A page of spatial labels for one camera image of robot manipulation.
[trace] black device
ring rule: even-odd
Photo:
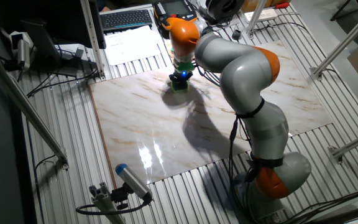
[[[103,31],[121,30],[153,24],[149,11],[134,10],[125,12],[111,12],[100,15]]]
[[[89,7],[99,48],[105,49],[97,0],[89,0]],[[29,34],[37,48],[31,70],[76,75],[83,52],[75,52],[74,58],[65,60],[55,44],[92,47],[80,0],[0,0],[0,26],[7,33]]]
[[[156,2],[154,5],[155,19],[160,27],[165,30],[171,29],[169,18],[180,18],[194,22],[197,20],[197,13],[194,6],[187,0],[167,0]]]
[[[206,0],[207,11],[200,10],[210,25],[223,24],[232,20],[245,0]]]

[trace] marble slab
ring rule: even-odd
[[[331,123],[282,43],[259,47],[275,52],[280,59],[280,74],[262,96],[284,111],[290,134]],[[173,94],[167,85],[172,71],[168,67],[90,85],[118,187],[123,181],[113,171],[120,163],[151,183],[229,155],[235,115],[220,89],[195,72],[190,91]],[[247,150],[248,142],[238,133],[234,153]]]

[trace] metal rail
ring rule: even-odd
[[[60,147],[55,137],[49,131],[46,124],[42,121],[40,115],[31,105],[28,97],[24,94],[22,89],[18,86],[16,80],[6,73],[2,64],[0,63],[0,83],[7,91],[9,97],[15,102],[17,107],[24,113],[26,118],[31,122],[33,127],[41,135],[42,139],[48,144],[51,150],[64,164],[64,168],[68,168],[68,161],[66,152]]]
[[[350,31],[347,37],[321,62],[317,68],[311,70],[312,76],[319,77],[321,72],[358,36],[358,24]]]
[[[256,22],[258,21],[266,2],[267,2],[267,0],[258,1],[258,5],[256,6],[256,9],[252,15],[251,21],[249,22],[249,25],[246,29],[246,34],[249,36],[250,39],[252,38],[252,30],[254,29]]]

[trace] metal frame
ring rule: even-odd
[[[92,20],[92,13],[90,9],[90,2],[88,0],[81,0],[82,10],[84,12],[85,22],[87,23],[89,39],[91,40],[92,51],[96,61],[96,66],[98,68],[99,75],[104,77],[104,68],[100,56],[100,49],[98,45],[98,38],[96,36],[96,31],[94,30],[94,24]]]
[[[31,122],[33,127],[41,135],[42,139],[48,144],[51,150],[64,164],[64,168],[68,168],[67,155],[65,150],[60,147],[59,143],[52,135],[46,124],[42,121],[37,110],[31,105],[28,97],[23,93],[22,89],[18,86],[16,80],[5,71],[0,62],[0,83],[3,85],[9,96],[15,102],[17,107],[24,113],[26,118]]]
[[[152,9],[145,6],[120,9],[120,11],[131,9],[147,9],[150,16],[153,16]],[[286,9],[277,9],[276,11],[278,13],[296,12],[291,4]],[[238,22],[246,27],[247,24],[244,21],[244,14],[239,12],[232,22]],[[275,20],[258,22],[255,27],[261,28],[268,24],[273,26],[282,22],[295,22],[310,31],[301,16],[294,13],[285,14]],[[223,38],[229,40],[234,28],[235,26],[225,27],[219,30],[219,33]],[[152,25],[152,30],[158,32],[155,23]],[[341,147],[358,138],[358,101],[357,98],[352,97],[353,93],[349,91],[347,84],[338,79],[337,74],[333,72],[325,72],[325,78],[321,82],[315,82],[309,78],[310,67],[317,66],[327,56],[321,50],[322,47],[313,41],[313,36],[309,36],[294,26],[264,29],[260,32],[253,32],[253,36],[254,38],[250,40],[243,32],[239,42],[258,46],[276,40],[282,41],[291,53],[301,74],[310,83],[333,120],[333,124],[290,137],[288,140],[285,152],[302,153],[310,160],[313,169],[306,184],[282,200],[286,209],[277,215],[281,221],[284,221],[314,203],[334,200],[358,191],[358,148],[345,154],[342,165],[335,163],[332,155],[326,150],[328,146]],[[172,61],[165,45],[158,44],[158,46],[161,50],[160,55],[113,66],[108,65],[106,55],[101,50],[106,80],[171,65]],[[93,57],[90,50],[86,54]],[[83,72],[78,72],[79,77],[85,75]],[[19,85],[24,92],[28,92],[45,78],[44,74],[23,76]],[[52,80],[52,83],[71,79],[74,78],[58,76]],[[88,80],[88,83],[100,81],[102,79],[96,77]],[[57,85],[38,92],[30,101],[70,156],[71,169],[58,169],[54,172],[55,159],[50,159],[37,170],[40,182],[44,183],[40,188],[40,193],[41,203],[45,205],[45,222],[110,223],[105,217],[87,217],[75,212],[76,207],[92,203],[88,186],[100,182],[106,182],[110,187],[113,186],[87,86],[81,82]],[[36,160],[40,161],[51,156],[52,152],[49,147],[45,146],[44,141],[37,133],[32,135],[32,140]],[[29,142],[27,141],[26,144],[27,152],[30,153]],[[245,172],[249,168],[246,163],[247,159],[246,154],[234,157],[235,172]],[[195,220],[200,223],[238,223],[236,214],[233,212],[231,204],[228,203],[231,194],[227,181],[227,163],[227,159],[217,161],[149,184],[148,186],[155,195],[155,201],[142,210],[122,216],[127,223],[133,224],[185,223],[196,222]],[[130,208],[134,208],[142,202],[138,196],[130,195],[126,203]],[[40,211],[37,207],[35,209],[38,221],[41,222]]]
[[[329,146],[328,149],[331,151],[332,155],[335,159],[337,159],[338,163],[342,163],[343,154],[349,152],[350,150],[356,148],[358,146],[358,138],[349,142],[345,146],[340,149],[335,148],[334,146]]]
[[[350,31],[347,37],[316,68],[311,70],[312,76],[321,79],[321,72],[358,36],[358,24]]]
[[[258,1],[258,5],[256,6],[256,9],[252,15],[251,21],[249,22],[249,25],[246,29],[246,34],[248,35],[248,37],[250,39],[253,38],[252,30],[254,29],[254,27],[260,17],[260,14],[262,13],[262,10],[264,10],[264,6],[265,6],[266,2],[267,2],[267,0],[259,0]]]

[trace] gray robotic arm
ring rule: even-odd
[[[255,179],[249,180],[251,183],[245,183],[246,180],[238,183],[250,184],[251,204],[259,220],[279,210],[277,199],[298,189],[311,172],[310,163],[300,153],[284,154],[287,119],[277,105],[264,101],[260,95],[278,75],[278,57],[268,50],[230,42],[210,33],[198,41],[195,58],[199,66],[221,74],[223,96],[246,124],[257,169]]]

